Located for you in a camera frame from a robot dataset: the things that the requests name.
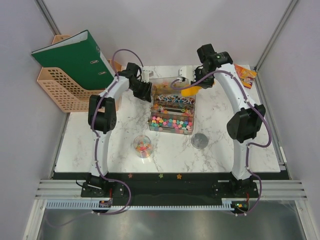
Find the clear plastic cup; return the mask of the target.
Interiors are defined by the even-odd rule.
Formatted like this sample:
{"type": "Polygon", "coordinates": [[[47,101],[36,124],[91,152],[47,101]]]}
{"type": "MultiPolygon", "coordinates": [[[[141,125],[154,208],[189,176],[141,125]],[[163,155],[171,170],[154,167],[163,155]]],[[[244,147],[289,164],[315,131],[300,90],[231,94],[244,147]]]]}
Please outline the clear plastic cup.
{"type": "Polygon", "coordinates": [[[146,135],[139,135],[133,141],[133,148],[138,157],[149,158],[153,153],[153,146],[150,138],[146,135]]]}

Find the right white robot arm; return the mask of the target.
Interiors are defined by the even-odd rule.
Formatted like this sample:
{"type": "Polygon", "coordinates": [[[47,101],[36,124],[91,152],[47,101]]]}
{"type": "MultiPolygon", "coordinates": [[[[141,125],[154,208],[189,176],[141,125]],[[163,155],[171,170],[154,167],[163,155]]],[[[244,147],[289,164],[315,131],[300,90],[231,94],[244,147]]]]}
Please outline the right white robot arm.
{"type": "Polygon", "coordinates": [[[218,53],[209,43],[198,48],[197,55],[201,65],[194,70],[192,82],[202,89],[209,89],[215,81],[218,81],[234,113],[226,125],[234,147],[234,161],[231,170],[234,181],[229,184],[229,191],[233,196],[240,197],[247,191],[245,182],[249,181],[252,175],[248,149],[261,129],[266,109],[264,105],[256,104],[249,96],[238,78],[228,52],[218,53]]]}

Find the clear round lid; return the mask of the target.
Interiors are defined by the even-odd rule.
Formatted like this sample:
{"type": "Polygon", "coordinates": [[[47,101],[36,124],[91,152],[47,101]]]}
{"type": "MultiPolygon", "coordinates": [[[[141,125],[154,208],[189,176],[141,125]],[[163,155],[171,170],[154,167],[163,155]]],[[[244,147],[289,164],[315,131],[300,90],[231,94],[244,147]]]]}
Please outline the clear round lid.
{"type": "Polygon", "coordinates": [[[204,149],[207,147],[209,142],[208,137],[203,133],[196,133],[191,137],[191,144],[196,149],[204,149]]]}

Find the clear four-compartment candy box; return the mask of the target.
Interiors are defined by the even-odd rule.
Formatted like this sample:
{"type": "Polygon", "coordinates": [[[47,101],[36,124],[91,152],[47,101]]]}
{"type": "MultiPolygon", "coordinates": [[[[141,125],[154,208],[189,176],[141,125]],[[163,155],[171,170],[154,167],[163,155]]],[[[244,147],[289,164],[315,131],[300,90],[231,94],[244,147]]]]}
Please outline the clear four-compartment candy box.
{"type": "Polygon", "coordinates": [[[182,96],[170,87],[175,77],[152,79],[149,129],[181,135],[191,135],[194,130],[196,96],[182,96]]]}

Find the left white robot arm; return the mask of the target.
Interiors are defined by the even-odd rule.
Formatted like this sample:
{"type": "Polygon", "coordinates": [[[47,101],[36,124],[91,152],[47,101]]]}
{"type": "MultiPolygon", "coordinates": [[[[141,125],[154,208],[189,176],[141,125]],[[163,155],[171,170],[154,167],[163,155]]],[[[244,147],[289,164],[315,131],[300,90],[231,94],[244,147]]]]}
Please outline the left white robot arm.
{"type": "Polygon", "coordinates": [[[126,69],[116,73],[103,92],[89,98],[88,124],[96,139],[88,180],[94,182],[92,191],[99,197],[106,196],[110,191],[109,183],[102,179],[109,172],[109,140],[117,124],[116,101],[127,90],[131,90],[135,98],[149,103],[152,101],[152,83],[141,80],[139,73],[142,72],[137,64],[130,62],[126,69]]]}

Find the yellow plastic scoop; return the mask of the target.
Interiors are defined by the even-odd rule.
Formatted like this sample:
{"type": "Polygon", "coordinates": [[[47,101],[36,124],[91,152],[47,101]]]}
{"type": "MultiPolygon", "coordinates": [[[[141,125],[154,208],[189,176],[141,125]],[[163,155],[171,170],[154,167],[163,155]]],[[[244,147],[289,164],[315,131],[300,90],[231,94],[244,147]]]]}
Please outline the yellow plastic scoop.
{"type": "Polygon", "coordinates": [[[196,95],[201,89],[201,86],[192,86],[186,89],[182,89],[180,93],[183,97],[190,97],[196,95]]]}

